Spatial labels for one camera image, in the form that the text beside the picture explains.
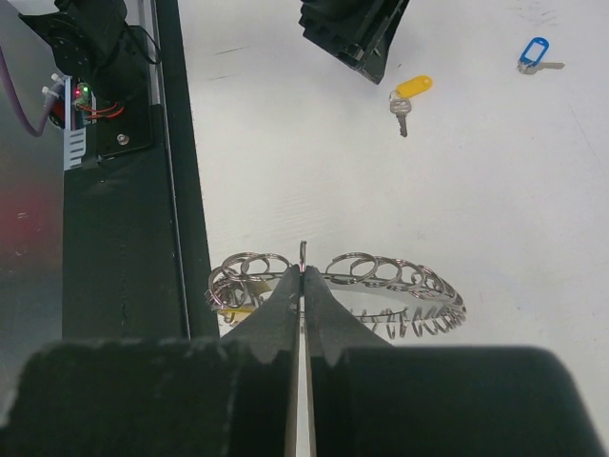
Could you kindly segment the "yellow key tag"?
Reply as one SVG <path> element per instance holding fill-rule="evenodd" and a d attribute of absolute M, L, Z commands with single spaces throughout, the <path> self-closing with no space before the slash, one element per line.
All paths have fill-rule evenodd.
<path fill-rule="evenodd" d="M 232 328 L 241 324 L 244 319 L 251 315 L 270 294 L 271 288 L 256 283 L 247 287 L 248 295 L 244 302 L 236 308 L 227 308 L 220 311 L 222 321 Z"/>

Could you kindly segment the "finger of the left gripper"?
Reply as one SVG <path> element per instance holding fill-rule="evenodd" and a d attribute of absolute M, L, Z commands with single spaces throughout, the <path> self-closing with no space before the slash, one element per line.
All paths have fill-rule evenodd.
<path fill-rule="evenodd" d="M 389 49 L 408 0 L 361 1 L 346 25 L 346 42 L 337 58 L 368 81 L 379 85 Z"/>

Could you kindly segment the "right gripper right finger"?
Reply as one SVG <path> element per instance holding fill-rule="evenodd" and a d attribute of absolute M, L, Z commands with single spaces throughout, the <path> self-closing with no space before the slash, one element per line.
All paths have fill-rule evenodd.
<path fill-rule="evenodd" d="M 395 347 L 303 276 L 316 456 L 601 456 L 563 363 L 534 347 Z"/>

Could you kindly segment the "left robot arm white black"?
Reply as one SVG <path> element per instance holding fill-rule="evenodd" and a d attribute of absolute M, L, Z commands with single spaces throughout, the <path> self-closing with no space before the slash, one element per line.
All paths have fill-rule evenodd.
<path fill-rule="evenodd" d="M 127 21 L 123 1 L 57 1 L 51 13 L 20 14 L 19 19 L 51 49 L 65 75 L 91 86 L 104 101 L 126 102 L 138 96 L 149 66 L 175 63 L 178 48 L 177 4 L 163 1 L 163 24 L 169 39 L 156 40 Z M 371 83 L 382 82 L 389 50 L 405 1 L 303 1 L 299 24 L 303 37 Z"/>

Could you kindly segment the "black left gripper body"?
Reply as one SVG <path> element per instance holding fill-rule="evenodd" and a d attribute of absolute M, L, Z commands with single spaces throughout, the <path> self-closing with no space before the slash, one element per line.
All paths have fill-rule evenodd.
<path fill-rule="evenodd" d="M 362 57 L 363 39 L 379 1 L 303 1 L 299 24 L 304 38 L 328 53 Z"/>

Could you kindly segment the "blue tagged key on table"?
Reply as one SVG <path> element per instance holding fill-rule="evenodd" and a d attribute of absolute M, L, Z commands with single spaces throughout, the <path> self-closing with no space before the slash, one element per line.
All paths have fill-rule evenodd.
<path fill-rule="evenodd" d="M 534 37 L 523 49 L 517 63 L 517 70 L 523 75 L 534 75 L 541 70 L 562 70 L 564 63 L 546 62 L 545 54 L 550 49 L 549 41 L 544 37 Z"/>

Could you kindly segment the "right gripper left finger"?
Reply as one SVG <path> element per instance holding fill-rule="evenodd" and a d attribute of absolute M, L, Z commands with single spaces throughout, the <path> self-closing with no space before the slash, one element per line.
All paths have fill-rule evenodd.
<path fill-rule="evenodd" d="M 301 274 L 222 338 L 55 344 L 25 364 L 5 456 L 292 456 Z"/>

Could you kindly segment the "large metal keyring with rings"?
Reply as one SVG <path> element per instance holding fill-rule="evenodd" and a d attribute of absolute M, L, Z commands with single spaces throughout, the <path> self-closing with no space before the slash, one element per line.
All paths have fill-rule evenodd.
<path fill-rule="evenodd" d="M 267 301 L 292 266 L 278 253 L 232 254 L 210 273 L 206 304 L 221 316 L 221 310 L 241 305 L 256 283 L 271 288 Z M 334 257 L 320 274 L 351 315 L 389 341 L 443 335 L 466 321 L 462 297 L 424 265 L 352 251 Z"/>

